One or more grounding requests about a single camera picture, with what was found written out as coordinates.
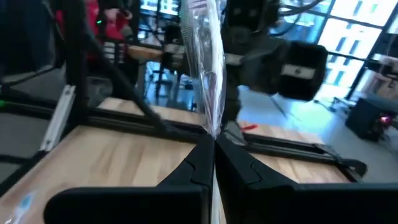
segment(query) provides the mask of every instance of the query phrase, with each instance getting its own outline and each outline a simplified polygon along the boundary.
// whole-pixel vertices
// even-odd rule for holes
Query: clear plastic film
[[[25,219],[25,216],[30,211],[30,207],[32,206],[32,202],[35,199],[35,192],[30,192],[25,195],[19,204],[14,208],[12,213],[7,217],[6,220],[2,221],[1,224],[25,224],[29,223]]]
[[[224,0],[182,0],[181,33],[202,126],[220,133],[226,70],[220,19]]]

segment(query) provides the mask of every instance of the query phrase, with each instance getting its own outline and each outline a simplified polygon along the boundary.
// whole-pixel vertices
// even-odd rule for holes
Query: red light
[[[390,123],[391,118],[388,117],[388,116],[382,116],[382,117],[380,118],[380,121],[381,121],[382,123],[384,123],[384,124],[388,124],[388,123]]]

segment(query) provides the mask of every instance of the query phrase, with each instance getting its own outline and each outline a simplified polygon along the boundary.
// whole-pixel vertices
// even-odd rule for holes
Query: black box
[[[361,98],[346,120],[346,126],[358,137],[378,141],[397,115],[397,105],[378,96]]]

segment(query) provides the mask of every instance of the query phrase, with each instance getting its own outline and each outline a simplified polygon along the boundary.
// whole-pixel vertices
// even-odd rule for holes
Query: wooden table
[[[141,114],[130,101],[108,98],[100,107]],[[198,116],[188,111],[159,106],[152,108],[164,119],[191,123],[198,121]],[[240,123],[244,126],[248,124],[244,121]],[[314,135],[268,125],[260,125],[250,132],[296,141],[320,142]],[[155,186],[182,162],[193,147],[193,144],[188,143],[79,126],[0,198],[0,223],[9,219],[14,208],[29,192],[35,193],[34,201],[20,224],[43,223],[42,212],[48,199],[68,188]],[[333,166],[280,157],[254,156],[296,182],[347,182]]]

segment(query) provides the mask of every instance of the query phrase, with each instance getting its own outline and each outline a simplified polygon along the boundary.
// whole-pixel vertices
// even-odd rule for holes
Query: table leg
[[[138,60],[139,65],[138,65],[138,79],[137,79],[137,92],[138,95],[144,98],[144,92],[145,92],[145,74],[146,74],[146,68],[147,64],[145,60]]]

